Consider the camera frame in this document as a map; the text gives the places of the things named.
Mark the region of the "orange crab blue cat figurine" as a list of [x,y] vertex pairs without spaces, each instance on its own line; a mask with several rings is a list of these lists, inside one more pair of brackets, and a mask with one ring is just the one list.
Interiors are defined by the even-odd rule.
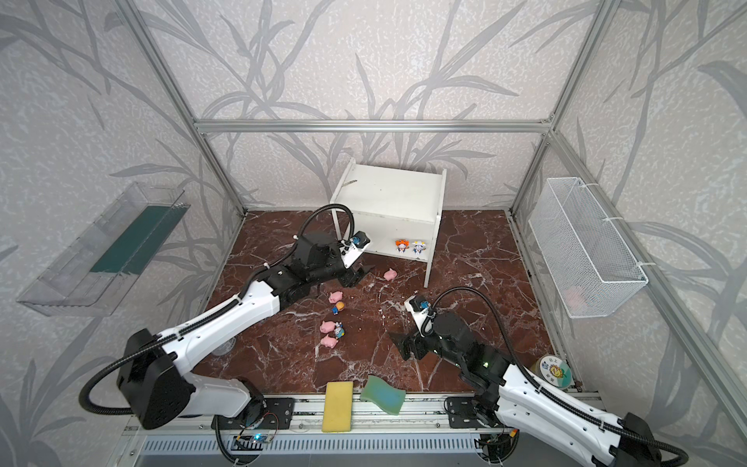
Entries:
[[400,253],[406,252],[410,248],[410,243],[406,239],[398,239],[395,241],[397,251]]

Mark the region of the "white hooded blue cat figurine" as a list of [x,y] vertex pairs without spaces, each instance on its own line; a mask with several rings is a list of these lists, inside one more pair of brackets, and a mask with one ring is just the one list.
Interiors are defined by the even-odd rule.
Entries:
[[427,245],[424,241],[414,241],[412,243],[412,251],[414,251],[414,254],[421,254],[426,248]]

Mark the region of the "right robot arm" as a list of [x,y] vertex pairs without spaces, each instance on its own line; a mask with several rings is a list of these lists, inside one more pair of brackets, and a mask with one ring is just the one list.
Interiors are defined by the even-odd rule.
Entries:
[[405,301],[416,328],[391,336],[404,359],[436,354],[459,369],[475,391],[472,406],[487,427],[526,433],[582,466],[683,466],[683,449],[659,441],[639,416],[601,411],[541,381],[519,362],[511,346],[500,351],[480,342],[457,314],[414,295]]

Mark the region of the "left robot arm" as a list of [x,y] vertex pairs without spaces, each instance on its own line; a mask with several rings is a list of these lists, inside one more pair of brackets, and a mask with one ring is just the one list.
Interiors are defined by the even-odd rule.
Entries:
[[357,285],[369,268],[355,263],[371,241],[351,227],[336,239],[310,232],[303,222],[291,249],[255,270],[231,298],[159,334],[142,329],[126,342],[124,356],[82,387],[80,407],[99,416],[135,416],[148,430],[177,418],[237,418],[263,404],[261,393],[238,379],[201,377],[193,370],[222,344],[299,301],[322,284]]

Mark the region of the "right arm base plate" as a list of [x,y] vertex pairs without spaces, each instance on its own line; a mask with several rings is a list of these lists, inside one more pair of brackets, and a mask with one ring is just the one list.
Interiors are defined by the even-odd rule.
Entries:
[[449,427],[453,429],[495,428],[500,425],[494,411],[474,397],[447,397],[444,408],[449,417]]

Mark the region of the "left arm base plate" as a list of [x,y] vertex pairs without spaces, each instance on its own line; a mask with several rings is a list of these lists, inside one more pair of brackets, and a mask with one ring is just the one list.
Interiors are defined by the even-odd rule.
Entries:
[[252,400],[235,418],[215,416],[211,428],[221,431],[239,429],[288,430],[293,420],[296,400],[291,397],[268,397]]

